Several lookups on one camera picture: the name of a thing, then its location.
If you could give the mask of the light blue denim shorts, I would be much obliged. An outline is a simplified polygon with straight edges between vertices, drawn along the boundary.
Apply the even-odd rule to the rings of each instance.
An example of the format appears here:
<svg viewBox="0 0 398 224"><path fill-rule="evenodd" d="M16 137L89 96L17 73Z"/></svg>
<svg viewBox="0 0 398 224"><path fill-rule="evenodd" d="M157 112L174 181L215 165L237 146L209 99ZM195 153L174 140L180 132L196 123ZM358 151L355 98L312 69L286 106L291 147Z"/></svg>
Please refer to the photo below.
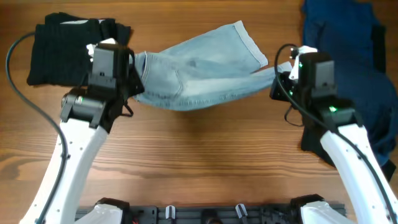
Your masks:
<svg viewBox="0 0 398 224"><path fill-rule="evenodd" d="M221 26L159 53L141 52L135 68L144 85L140 103L190 111L251 96L269 88L275 69L242 21Z"/></svg>

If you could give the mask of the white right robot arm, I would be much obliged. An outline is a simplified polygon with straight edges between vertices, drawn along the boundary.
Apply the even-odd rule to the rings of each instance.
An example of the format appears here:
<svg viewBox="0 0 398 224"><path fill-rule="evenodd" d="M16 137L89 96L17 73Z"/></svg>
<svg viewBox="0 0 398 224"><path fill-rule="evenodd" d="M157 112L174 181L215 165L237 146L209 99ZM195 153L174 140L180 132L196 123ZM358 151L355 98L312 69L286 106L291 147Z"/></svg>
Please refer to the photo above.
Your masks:
<svg viewBox="0 0 398 224"><path fill-rule="evenodd" d="M359 223L397 223L397 198L370 148L365 127L349 100L336 97L334 87L310 86L310 93L287 91L276 72L283 95L298 110L307 128L321 133L320 143L333 161Z"/></svg>

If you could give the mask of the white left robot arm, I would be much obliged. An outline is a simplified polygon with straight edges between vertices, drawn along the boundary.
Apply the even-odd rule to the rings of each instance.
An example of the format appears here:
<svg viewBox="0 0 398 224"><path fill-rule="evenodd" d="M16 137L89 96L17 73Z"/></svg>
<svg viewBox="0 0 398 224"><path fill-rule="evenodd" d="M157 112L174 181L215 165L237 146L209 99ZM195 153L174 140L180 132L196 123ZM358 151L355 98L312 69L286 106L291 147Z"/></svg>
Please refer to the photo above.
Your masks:
<svg viewBox="0 0 398 224"><path fill-rule="evenodd" d="M72 88L62 98L55 149L21 223L74 223L94 158L128 98L144 91L133 63L120 69L100 62L94 68L88 88Z"/></svg>

